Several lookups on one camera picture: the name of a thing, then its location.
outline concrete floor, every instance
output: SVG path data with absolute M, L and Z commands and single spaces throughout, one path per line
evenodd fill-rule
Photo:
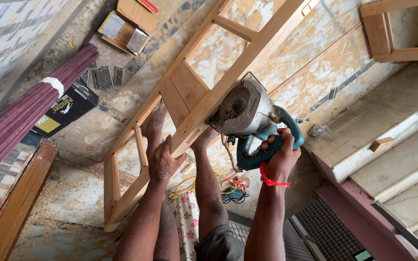
M 78 50 L 80 43 L 90 31 L 91 22 L 106 2 L 107 0 L 88 2 L 14 93 L 12 101 L 48 76 Z M 234 21 L 259 30 L 263 22 L 258 21 L 268 20 L 283 2 L 237 0 L 228 15 Z M 101 198 L 103 156 L 215 3 L 216 0 L 154 0 L 153 4 L 159 8 L 156 29 L 144 53 L 138 57 L 132 57 L 103 42 L 99 34 L 92 39 L 91 42 L 96 44 L 101 52 L 97 65 L 125 66 L 124 83 L 106 91 L 93 89 L 100 96 L 100 106 L 51 138 L 59 147 L 61 157 L 82 167 L 80 169 L 56 163 L 59 174 L 52 174 L 52 180 L 47 183 L 30 222 L 20 236 L 11 256 L 12 260 L 37 260 L 45 251 L 49 253 L 48 260 L 63 258 L 66 253 L 74 254 L 76 258 L 71 258 L 76 260 L 102 260 L 111 257 L 111 249 L 117 246 L 113 241 L 120 234 L 120 228 L 111 234 L 101 231 L 104 221 Z M 359 22 L 360 5 L 360 0 L 321 0 L 271 59 L 254 73 L 267 89 L 276 88 L 354 27 Z M 249 10 L 253 10 L 251 15 L 245 15 Z M 397 47 L 417 46 L 418 8 L 394 12 L 391 19 Z M 72 37 L 75 48 L 68 44 Z M 216 61 L 213 70 L 209 71 L 204 69 L 204 61 L 208 59 L 202 54 L 205 51 L 221 50 L 224 43 L 233 41 L 230 37 L 232 36 L 225 33 L 210 36 L 208 42 L 198 51 L 195 60 L 191 62 L 207 83 L 216 82 L 236 55 L 228 55 L 223 63 Z M 316 123 L 327 123 L 402 67 L 403 65 L 374 64 L 369 55 L 364 32 L 358 32 L 272 99 L 276 104 L 285 107 L 294 118 L 310 117 L 311 122 L 300 126 L 306 133 Z M 320 103 L 330 89 L 340 85 L 344 89 L 335 99 Z M 175 127 L 167 116 L 163 136 L 174 132 Z M 188 150 L 187 153 L 188 160 L 172 178 L 169 189 L 195 174 L 195 169 L 185 175 L 180 173 L 181 169 L 194 160 L 193 152 Z M 305 153 L 303 154 L 290 175 L 289 181 L 293 185 L 286 193 L 287 216 L 298 212 L 317 198 L 314 190 L 320 185 L 322 175 Z M 227 152 L 220 143 L 210 147 L 208 155 L 214 170 L 223 177 L 229 175 L 231 165 Z M 134 139 L 131 139 L 119 154 L 119 169 L 130 179 L 139 175 Z M 253 218 L 261 185 L 260 174 L 258 170 L 253 170 L 243 175 L 251 179 L 251 187 L 247 189 L 251 196 L 243 204 L 228 204 L 227 209 Z M 127 183 L 123 182 L 122 187 L 125 190 L 128 187 Z

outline plastic bag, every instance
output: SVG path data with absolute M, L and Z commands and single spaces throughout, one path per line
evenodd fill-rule
M 332 130 L 326 125 L 316 124 L 307 134 L 317 138 L 328 138 L 332 135 Z

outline osb board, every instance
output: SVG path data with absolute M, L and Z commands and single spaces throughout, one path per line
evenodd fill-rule
M 87 125 L 86 121 L 80 119 L 55 135 L 53 139 L 59 147 L 84 157 L 102 161 L 104 153 L 125 127 L 126 119 L 135 114 L 215 3 L 215 0 L 206 0 L 203 3 L 199 0 L 178 0 L 168 3 L 161 0 L 155 3 L 159 7 L 160 13 L 156 20 L 156 30 L 153 33 L 158 38 L 158 44 L 151 44 L 147 48 L 157 46 L 158 49 L 127 84 L 107 91 L 104 98 L 105 105 L 108 108 L 101 107 L 102 110 L 98 109 L 94 112 L 95 124 Z M 227 17 L 259 30 L 262 24 L 265 24 L 267 18 L 271 17 L 274 11 L 279 8 L 281 1 L 237 0 L 235 4 L 230 9 Z M 254 74 L 267 89 L 275 88 L 355 26 L 359 22 L 358 7 L 360 4 L 361 2 L 358 0 L 340 2 L 337 0 L 323 0 L 319 2 L 270 57 L 269 61 Z M 416 46 L 418 44 L 418 11 L 405 10 L 401 12 L 400 14 L 392 13 L 393 31 L 395 35 L 401 37 L 402 41 L 409 39 L 411 41 L 410 45 Z M 234 46 L 232 45 L 233 42 L 226 42 L 230 35 L 218 30 L 213 34 L 209 36 L 209 39 L 215 39 L 213 40 L 215 45 L 203 44 L 202 48 L 213 48 L 217 51 Z M 244 44 L 246 43 L 244 40 L 239 41 L 241 41 L 241 46 L 237 46 L 234 49 L 235 52 L 228 53 L 233 59 L 244 50 Z M 107 53 L 111 55 L 102 56 L 101 59 L 104 59 L 101 62 L 104 63 L 102 65 L 114 65 L 114 59 L 123 60 L 118 52 Z M 196 64 L 192 67 L 196 68 L 198 73 L 204 71 L 204 68 L 198 71 L 198 65 L 210 64 L 209 60 L 203 62 L 204 60 L 207 59 L 191 61 Z M 226 66 L 232 62 L 226 58 L 223 63 L 216 63 L 215 70 L 212 68 L 212 70 L 207 71 L 211 72 L 214 77 L 221 77 L 223 72 L 227 70 Z M 307 131 L 315 123 L 328 122 L 340 111 L 402 67 L 393 64 L 374 64 L 356 80 L 351 81 L 343 91 L 337 94 L 334 100 L 325 102 L 311 112 L 311 108 L 326 96 L 331 88 L 345 83 L 348 78 L 365 68 L 370 62 L 364 33 L 357 32 L 335 52 L 328 55 L 323 62 L 311 68 L 308 73 L 288 86 L 277 97 L 274 97 L 274 101 L 278 105 L 284 106 L 295 118 L 310 117 L 311 122 L 300 126 L 303 131 Z M 171 121 L 167 120 L 164 135 L 174 132 L 174 126 Z M 216 144 L 208 150 L 208 153 L 214 169 L 222 176 L 227 175 L 231 166 L 224 148 L 220 144 Z M 191 157 L 183 164 L 182 168 L 188 165 L 190 160 Z M 136 145 L 132 139 L 119 155 L 119 169 L 137 176 L 140 171 L 139 165 L 136 165 L 137 163 Z M 177 173 L 171 180 L 169 188 L 172 189 L 186 177 L 194 175 L 194 172 L 195 169 L 187 175 Z M 258 178 L 255 173 L 252 174 L 252 177 Z M 250 209 L 250 211 L 240 210 L 237 213 L 250 217 L 250 213 L 255 209 L 257 203 L 258 191 L 255 188 L 249 188 L 248 193 L 252 195 L 252 198 L 247 199 L 246 203 L 246 209 Z

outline wooden shelf frame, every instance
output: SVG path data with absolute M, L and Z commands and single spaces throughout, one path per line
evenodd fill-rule
M 149 170 L 140 126 L 159 100 L 164 98 L 177 128 L 172 137 L 171 155 L 178 157 L 185 153 L 207 128 L 204 123 L 206 118 L 217 110 L 223 98 L 241 78 L 247 72 L 262 65 L 319 1 L 287 0 L 259 32 L 224 18 L 233 2 L 234 0 L 219 0 L 106 153 L 104 157 L 104 230 L 106 232 L 113 231 L 120 224 L 146 191 Z M 212 90 L 209 90 L 187 61 L 198 51 L 215 25 L 249 41 L 250 44 Z M 176 75 L 179 73 L 188 77 L 188 84 L 177 83 L 180 77 Z M 196 97 L 189 99 L 187 95 L 191 93 Z M 123 196 L 120 196 L 117 155 L 133 136 L 137 143 L 141 173 Z
M 418 0 L 375 0 L 360 8 L 376 62 L 418 61 L 418 47 L 394 49 L 388 12 L 418 6 Z

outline circular saw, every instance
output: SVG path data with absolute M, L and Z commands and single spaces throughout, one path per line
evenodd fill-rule
M 294 150 L 304 142 L 298 124 L 285 109 L 269 99 L 266 89 L 251 72 L 229 92 L 220 104 L 219 111 L 209 117 L 206 123 L 228 136 L 228 141 L 233 145 L 238 139 L 237 165 L 244 170 L 258 169 L 262 162 L 268 162 L 280 150 L 283 139 L 276 130 L 282 123 L 291 130 Z M 267 140 L 271 134 L 275 134 L 276 139 L 267 150 L 249 152 L 255 137 Z

